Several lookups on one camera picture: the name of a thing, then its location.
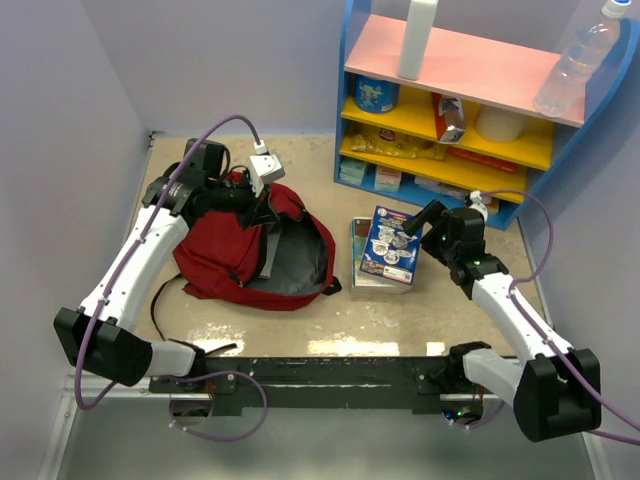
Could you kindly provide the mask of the red backpack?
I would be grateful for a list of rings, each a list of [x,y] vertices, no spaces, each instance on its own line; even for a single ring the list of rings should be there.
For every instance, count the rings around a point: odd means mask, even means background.
[[[217,179],[184,172],[171,183],[163,175],[143,197],[144,206],[161,205],[187,223],[189,231],[173,251],[185,292],[267,311],[294,311],[340,292],[334,238],[299,195],[269,185],[279,223],[243,229],[233,213],[205,206],[206,190],[227,177],[249,179],[240,172]]]

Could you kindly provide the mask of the blue treehouse book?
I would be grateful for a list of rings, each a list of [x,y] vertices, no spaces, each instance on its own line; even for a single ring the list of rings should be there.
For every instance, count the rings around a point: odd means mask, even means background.
[[[409,290],[416,278],[423,228],[409,231],[413,216],[378,205],[372,216],[358,270],[364,278]]]

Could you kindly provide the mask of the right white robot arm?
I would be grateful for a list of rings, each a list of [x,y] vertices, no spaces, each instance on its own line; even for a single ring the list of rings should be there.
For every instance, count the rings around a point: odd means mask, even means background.
[[[517,357],[509,361],[483,342],[457,345],[440,379],[459,393],[478,385],[496,395],[532,442],[597,429],[599,360],[589,349],[575,349],[528,304],[508,268],[486,250],[486,217],[477,202],[448,209],[433,200],[403,224],[409,236],[429,228],[421,248],[448,268],[453,283],[493,320]]]

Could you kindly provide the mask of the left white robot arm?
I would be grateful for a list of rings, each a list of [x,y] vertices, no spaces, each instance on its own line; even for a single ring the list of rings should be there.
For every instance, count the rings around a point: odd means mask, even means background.
[[[146,341],[135,330],[144,300],[167,258],[195,222],[209,212],[229,213],[244,228],[276,220],[270,185],[285,175],[264,143],[254,146],[239,179],[224,177],[208,154],[211,141],[187,143],[187,161],[172,164],[142,199],[131,233],[107,273],[75,309],[62,308],[53,325],[69,363],[124,386],[144,377],[171,376],[185,392],[200,390],[207,368],[201,350],[177,341]]]

